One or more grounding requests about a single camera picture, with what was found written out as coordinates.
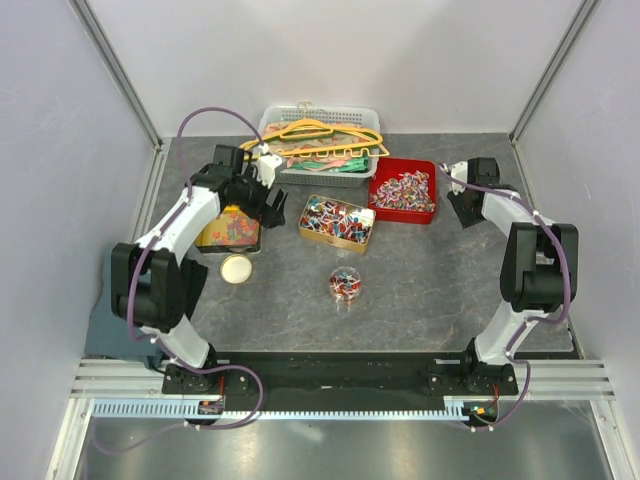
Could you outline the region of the gold gummy candy tin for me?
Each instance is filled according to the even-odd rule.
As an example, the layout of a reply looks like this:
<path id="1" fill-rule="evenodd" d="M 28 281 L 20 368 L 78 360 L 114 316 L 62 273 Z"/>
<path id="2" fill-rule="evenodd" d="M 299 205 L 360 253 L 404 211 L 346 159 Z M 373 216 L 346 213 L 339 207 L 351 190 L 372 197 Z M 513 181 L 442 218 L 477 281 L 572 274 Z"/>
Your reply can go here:
<path id="1" fill-rule="evenodd" d="M 260 250 L 261 227 L 237 206 L 228 206 L 209 222 L 194 244 L 203 254 L 257 252 Z"/>

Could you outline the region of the blue folded cloth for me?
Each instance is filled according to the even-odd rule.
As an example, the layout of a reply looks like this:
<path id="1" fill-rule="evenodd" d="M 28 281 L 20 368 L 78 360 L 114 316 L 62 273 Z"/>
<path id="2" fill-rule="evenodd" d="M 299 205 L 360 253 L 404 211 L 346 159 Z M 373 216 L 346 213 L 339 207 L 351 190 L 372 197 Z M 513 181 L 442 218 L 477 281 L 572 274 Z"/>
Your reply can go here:
<path id="1" fill-rule="evenodd" d="M 105 357 L 143 364 L 149 370 L 160 370 L 162 351 L 147 342 L 132 342 L 126 321 L 111 311 L 111 251 L 108 244 L 102 258 L 102 288 L 90 318 L 84 355 Z"/>

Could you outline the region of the clear glass bowl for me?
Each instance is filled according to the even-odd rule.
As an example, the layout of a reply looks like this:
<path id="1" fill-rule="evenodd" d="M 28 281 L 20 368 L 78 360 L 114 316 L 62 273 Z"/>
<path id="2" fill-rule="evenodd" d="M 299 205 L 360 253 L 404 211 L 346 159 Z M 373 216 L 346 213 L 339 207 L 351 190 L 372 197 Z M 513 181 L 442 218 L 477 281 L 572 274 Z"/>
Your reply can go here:
<path id="1" fill-rule="evenodd" d="M 329 277 L 328 289 L 336 303 L 351 305 L 362 291 L 361 275 L 353 267 L 338 267 Z"/>

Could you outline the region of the pink clothes hanger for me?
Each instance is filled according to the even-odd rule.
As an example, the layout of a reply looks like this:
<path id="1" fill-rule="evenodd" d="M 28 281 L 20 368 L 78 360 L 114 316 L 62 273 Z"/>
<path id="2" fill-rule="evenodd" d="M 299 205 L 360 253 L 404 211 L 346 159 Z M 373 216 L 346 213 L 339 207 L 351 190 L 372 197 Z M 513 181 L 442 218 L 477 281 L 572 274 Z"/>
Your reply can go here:
<path id="1" fill-rule="evenodd" d="M 335 156 L 337 158 L 345 158 L 347 156 L 356 158 L 362 156 L 368 157 L 387 157 L 390 156 L 389 150 L 384 146 L 381 137 L 361 137 L 355 143 L 349 144 L 331 144 L 327 146 L 302 147 L 302 148 L 286 148 L 276 149 L 275 153 L 283 157 L 300 157 L 310 158 L 318 156 L 325 158 Z"/>

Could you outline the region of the gold lollipop tin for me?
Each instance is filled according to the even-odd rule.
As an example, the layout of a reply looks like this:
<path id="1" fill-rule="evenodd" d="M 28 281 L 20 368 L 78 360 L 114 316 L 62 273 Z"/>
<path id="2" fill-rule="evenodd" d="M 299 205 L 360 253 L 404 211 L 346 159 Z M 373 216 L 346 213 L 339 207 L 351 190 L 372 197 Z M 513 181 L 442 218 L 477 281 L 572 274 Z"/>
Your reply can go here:
<path id="1" fill-rule="evenodd" d="M 298 227 L 302 238 L 364 254 L 376 220 L 370 208 L 311 195 L 301 213 Z"/>

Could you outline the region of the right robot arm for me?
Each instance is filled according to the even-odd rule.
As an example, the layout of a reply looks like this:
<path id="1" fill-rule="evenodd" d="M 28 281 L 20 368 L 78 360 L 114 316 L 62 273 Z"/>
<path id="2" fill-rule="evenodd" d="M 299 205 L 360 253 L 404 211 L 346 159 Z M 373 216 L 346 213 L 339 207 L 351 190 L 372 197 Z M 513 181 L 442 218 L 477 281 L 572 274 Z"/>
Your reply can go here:
<path id="1" fill-rule="evenodd" d="M 477 157 L 440 167 L 450 182 L 447 198 L 465 228 L 492 223 L 507 243 L 499 275 L 501 303 L 488 326 L 472 339 L 458 381 L 477 394 L 497 387 L 515 392 L 514 354 L 533 328 L 557 325 L 577 293 L 579 232 L 534 209 L 500 182 L 493 158 Z"/>

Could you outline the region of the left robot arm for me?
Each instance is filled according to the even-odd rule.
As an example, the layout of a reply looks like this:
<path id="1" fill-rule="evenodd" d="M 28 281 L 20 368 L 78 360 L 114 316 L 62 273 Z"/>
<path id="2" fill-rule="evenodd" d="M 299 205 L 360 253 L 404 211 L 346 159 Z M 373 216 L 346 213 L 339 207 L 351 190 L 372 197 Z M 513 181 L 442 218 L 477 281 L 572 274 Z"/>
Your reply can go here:
<path id="1" fill-rule="evenodd" d="M 265 145 L 250 152 L 219 145 L 212 162 L 188 179 L 176 203 L 149 232 L 111 251 L 111 310 L 125 320 L 134 342 L 158 344 L 180 366 L 185 382 L 208 393 L 219 369 L 214 349 L 190 318 L 208 269 L 187 253 L 201 231 L 228 206 L 238 207 L 264 228 L 284 224 L 286 194 L 272 189 L 286 162 Z"/>

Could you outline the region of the yellow clothes hanger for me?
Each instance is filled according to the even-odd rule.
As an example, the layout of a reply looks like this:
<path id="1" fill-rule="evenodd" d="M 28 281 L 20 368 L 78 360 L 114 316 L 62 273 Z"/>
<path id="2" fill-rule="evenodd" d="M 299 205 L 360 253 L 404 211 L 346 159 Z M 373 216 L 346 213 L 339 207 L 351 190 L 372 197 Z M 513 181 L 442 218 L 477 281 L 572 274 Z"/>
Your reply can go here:
<path id="1" fill-rule="evenodd" d="M 269 124 L 262 136 L 272 152 L 276 149 L 355 143 L 361 137 L 381 137 L 373 129 L 350 123 L 324 123 L 314 119 Z"/>

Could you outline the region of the white round lid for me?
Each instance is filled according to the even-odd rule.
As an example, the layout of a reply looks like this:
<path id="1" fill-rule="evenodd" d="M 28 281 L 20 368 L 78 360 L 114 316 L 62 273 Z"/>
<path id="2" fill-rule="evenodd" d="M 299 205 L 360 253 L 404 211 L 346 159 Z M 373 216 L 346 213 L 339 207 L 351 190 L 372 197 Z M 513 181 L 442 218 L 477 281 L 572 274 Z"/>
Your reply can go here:
<path id="1" fill-rule="evenodd" d="M 253 272 L 251 260 L 241 254 L 228 256 L 220 265 L 221 278 L 228 284 L 238 285 L 246 282 Z"/>

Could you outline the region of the green cloth in basket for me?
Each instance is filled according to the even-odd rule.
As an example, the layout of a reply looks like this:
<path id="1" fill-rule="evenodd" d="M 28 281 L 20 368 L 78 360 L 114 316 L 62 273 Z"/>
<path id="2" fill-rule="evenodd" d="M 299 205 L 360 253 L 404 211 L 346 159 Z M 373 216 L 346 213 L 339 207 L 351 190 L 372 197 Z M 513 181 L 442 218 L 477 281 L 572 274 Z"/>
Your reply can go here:
<path id="1" fill-rule="evenodd" d="M 356 157 L 350 159 L 328 158 L 323 162 L 313 159 L 293 159 L 288 167 L 309 172 L 329 173 L 364 173 L 369 168 L 368 157 Z"/>

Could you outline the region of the grey plastic basket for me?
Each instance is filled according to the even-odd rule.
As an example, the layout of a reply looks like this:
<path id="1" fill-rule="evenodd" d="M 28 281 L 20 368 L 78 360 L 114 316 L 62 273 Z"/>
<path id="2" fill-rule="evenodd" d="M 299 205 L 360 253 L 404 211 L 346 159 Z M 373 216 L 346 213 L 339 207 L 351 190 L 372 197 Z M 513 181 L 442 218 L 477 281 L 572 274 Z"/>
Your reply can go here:
<path id="1" fill-rule="evenodd" d="M 296 106 L 270 106 L 266 108 L 260 120 L 258 129 L 261 131 L 262 137 L 266 127 L 271 123 L 292 122 L 305 118 L 319 120 L 324 123 L 356 124 L 358 126 L 376 130 L 380 133 L 379 116 L 372 109 L 346 106 L 314 107 L 308 102 L 302 102 Z M 328 158 L 336 158 L 334 156 L 329 156 L 327 158 L 283 158 L 286 160 L 287 165 L 286 168 L 280 171 L 276 177 L 276 180 L 280 183 L 332 187 L 358 187 L 366 179 L 375 174 L 379 157 L 368 157 L 370 159 L 369 168 L 364 173 L 309 172 L 288 167 L 289 162 L 293 159 L 313 159 L 314 161 L 323 162 Z"/>

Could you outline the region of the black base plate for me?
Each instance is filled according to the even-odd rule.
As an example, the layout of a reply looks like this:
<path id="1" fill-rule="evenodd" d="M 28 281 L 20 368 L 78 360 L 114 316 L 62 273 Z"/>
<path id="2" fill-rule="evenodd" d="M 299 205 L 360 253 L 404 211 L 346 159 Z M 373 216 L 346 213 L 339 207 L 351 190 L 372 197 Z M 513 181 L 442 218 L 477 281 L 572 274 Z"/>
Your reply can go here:
<path id="1" fill-rule="evenodd" d="M 513 396 L 497 387 L 472 392 L 461 383 L 465 353 L 219 352 L 228 371 L 200 376 L 167 365 L 165 394 L 221 394 L 236 407 L 439 407 L 447 397 Z"/>

